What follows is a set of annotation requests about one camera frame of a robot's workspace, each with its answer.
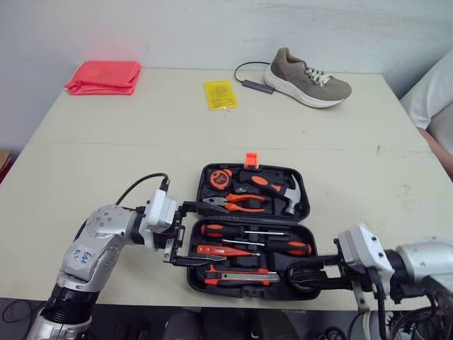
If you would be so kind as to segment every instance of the hammer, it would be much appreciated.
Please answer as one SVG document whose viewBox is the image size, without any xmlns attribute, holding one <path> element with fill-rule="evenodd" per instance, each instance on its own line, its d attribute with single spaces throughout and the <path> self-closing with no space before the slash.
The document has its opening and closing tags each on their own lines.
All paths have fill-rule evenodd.
<svg viewBox="0 0 453 340">
<path fill-rule="evenodd" d="M 299 183 L 296 181 L 294 175 L 291 175 L 291 178 L 294 181 L 294 189 L 285 188 L 281 184 L 271 183 L 266 178 L 254 175 L 253 173 L 247 171 L 241 171 L 239 175 L 240 182 L 249 182 L 251 185 L 258 187 L 263 191 L 267 191 L 274 196 L 288 199 L 289 205 L 286 212 L 294 215 L 296 204 L 299 204 L 301 194 Z"/>
</svg>

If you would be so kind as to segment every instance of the floor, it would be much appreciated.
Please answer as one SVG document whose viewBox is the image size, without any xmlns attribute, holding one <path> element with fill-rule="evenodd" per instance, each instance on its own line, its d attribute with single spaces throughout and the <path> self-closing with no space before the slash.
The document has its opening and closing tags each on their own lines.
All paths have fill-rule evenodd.
<svg viewBox="0 0 453 340">
<path fill-rule="evenodd" d="M 12 301 L 11 299 L 0 299 L 0 310 L 3 311 L 7 304 Z M 39 306 L 40 303 L 40 301 L 31 301 L 33 307 Z M 147 336 L 143 340 L 160 340 L 164 334 L 164 327 L 168 318 L 179 309 L 179 307 L 96 305 L 93 311 L 91 330 L 100 340 L 115 339 L 119 324 L 128 324 L 129 327 L 131 327 L 130 325 L 135 325 L 137 328 L 148 329 Z M 24 302 L 20 302 L 12 310 L 9 310 L 6 316 L 19 318 L 27 315 L 28 310 L 28 306 Z M 237 339 L 238 335 L 233 335 L 232 332 L 237 332 L 241 328 L 237 321 L 238 317 L 240 317 L 240 322 L 245 322 L 242 316 L 250 312 L 250 310 L 224 308 L 194 310 L 202 315 L 202 319 L 205 322 L 209 320 L 211 328 L 217 329 L 217 339 Z M 346 333 L 352 318 L 356 314 L 355 312 L 334 311 L 286 311 L 285 313 L 293 324 L 300 340 L 316 339 L 315 334 L 319 334 L 331 326 L 339 327 Z M 28 323 L 29 318 L 13 324 L 6 324 L 0 321 L 1 338 L 5 340 L 22 339 Z M 361 322 L 355 325 L 351 339 L 363 339 Z"/>
</svg>

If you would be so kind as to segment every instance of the white wall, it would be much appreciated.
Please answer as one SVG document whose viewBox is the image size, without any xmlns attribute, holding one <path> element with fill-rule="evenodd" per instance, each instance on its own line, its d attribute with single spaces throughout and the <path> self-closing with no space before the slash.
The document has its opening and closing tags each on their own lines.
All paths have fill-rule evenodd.
<svg viewBox="0 0 453 340">
<path fill-rule="evenodd" d="M 0 147 L 20 150 L 84 60 L 232 69 L 288 46 L 402 96 L 453 45 L 453 0 L 0 0 Z"/>
</svg>

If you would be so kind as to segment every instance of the table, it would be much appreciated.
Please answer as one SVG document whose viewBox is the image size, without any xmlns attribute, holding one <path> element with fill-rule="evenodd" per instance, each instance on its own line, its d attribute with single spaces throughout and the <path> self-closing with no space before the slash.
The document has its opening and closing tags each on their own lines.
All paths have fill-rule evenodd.
<svg viewBox="0 0 453 340">
<path fill-rule="evenodd" d="M 202 83 L 232 79 L 229 71 L 143 69 L 133 96 L 63 91 L 0 186 L 0 296 L 46 299 L 80 224 L 139 177 L 165 171 L 169 195 L 194 200 L 204 165 L 243 162 L 247 152 L 302 173 L 311 203 L 302 224 L 321 254 L 335 251 L 333 238 L 361 221 L 386 248 L 432 234 L 451 239 L 452 184 L 382 76 L 338 77 L 351 84 L 352 96 L 322 110 L 233 83 L 239 108 L 209 111 Z M 124 205 L 143 204 L 158 182 L 138 187 Z M 196 218 L 184 220 L 187 233 Z M 189 287 L 184 268 L 162 259 L 162 251 L 126 246 L 99 302 L 356 309 L 344 291 L 296 302 L 202 294 Z"/>
</svg>

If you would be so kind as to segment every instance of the hammer head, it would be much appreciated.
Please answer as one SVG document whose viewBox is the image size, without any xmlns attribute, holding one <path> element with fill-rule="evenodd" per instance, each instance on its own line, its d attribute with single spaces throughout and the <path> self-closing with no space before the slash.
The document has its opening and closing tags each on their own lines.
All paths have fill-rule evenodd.
<svg viewBox="0 0 453 340">
<path fill-rule="evenodd" d="M 286 208 L 286 212 L 294 215 L 296 210 L 296 204 L 300 202 L 300 186 L 299 182 L 296 181 L 294 175 L 291 175 L 292 180 L 294 181 L 294 189 L 286 189 L 285 197 L 289 200 L 288 208 Z"/>
</svg>

